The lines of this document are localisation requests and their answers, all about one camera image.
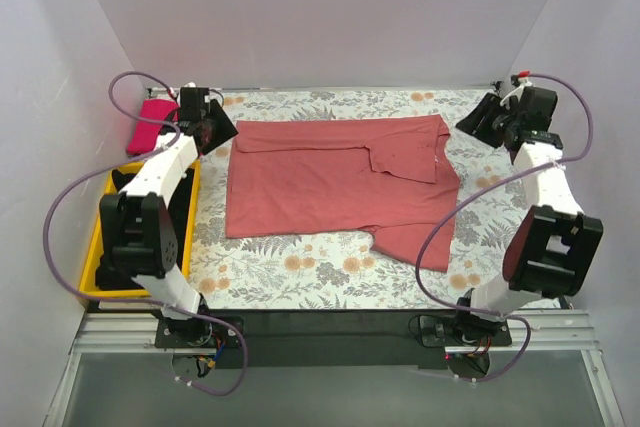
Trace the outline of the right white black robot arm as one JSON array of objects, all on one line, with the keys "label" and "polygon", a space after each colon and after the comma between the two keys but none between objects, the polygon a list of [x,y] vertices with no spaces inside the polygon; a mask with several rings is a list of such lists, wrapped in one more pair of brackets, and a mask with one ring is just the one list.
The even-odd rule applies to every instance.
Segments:
[{"label": "right white black robot arm", "polygon": [[561,165],[563,143],[550,132],[557,94],[533,86],[508,98],[486,94],[457,129],[505,148],[523,173],[529,210],[506,248],[502,271],[459,298],[464,310],[452,320],[464,344],[498,334],[498,317],[530,302],[573,296],[582,287],[603,236],[603,224],[587,216],[574,199]]}]

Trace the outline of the salmon pink t shirt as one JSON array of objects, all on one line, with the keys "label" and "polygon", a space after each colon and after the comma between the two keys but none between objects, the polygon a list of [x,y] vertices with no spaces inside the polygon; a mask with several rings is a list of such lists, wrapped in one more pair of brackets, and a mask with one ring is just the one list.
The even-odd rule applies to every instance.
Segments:
[{"label": "salmon pink t shirt", "polygon": [[439,115],[241,121],[228,171],[229,238],[361,230],[373,250],[445,272],[460,180]]}]

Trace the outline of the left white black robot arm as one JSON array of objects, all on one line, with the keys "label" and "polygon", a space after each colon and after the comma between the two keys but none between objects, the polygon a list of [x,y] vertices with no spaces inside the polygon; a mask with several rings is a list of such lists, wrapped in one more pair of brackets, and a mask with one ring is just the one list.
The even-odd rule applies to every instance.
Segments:
[{"label": "left white black robot arm", "polygon": [[103,291],[134,286],[162,304],[163,315],[180,321],[178,334],[193,347],[213,333],[198,313],[201,296],[190,287],[178,261],[184,247],[169,207],[190,166],[238,134],[223,111],[220,93],[189,83],[164,117],[154,149],[138,173],[99,203],[103,254],[96,285]]}]

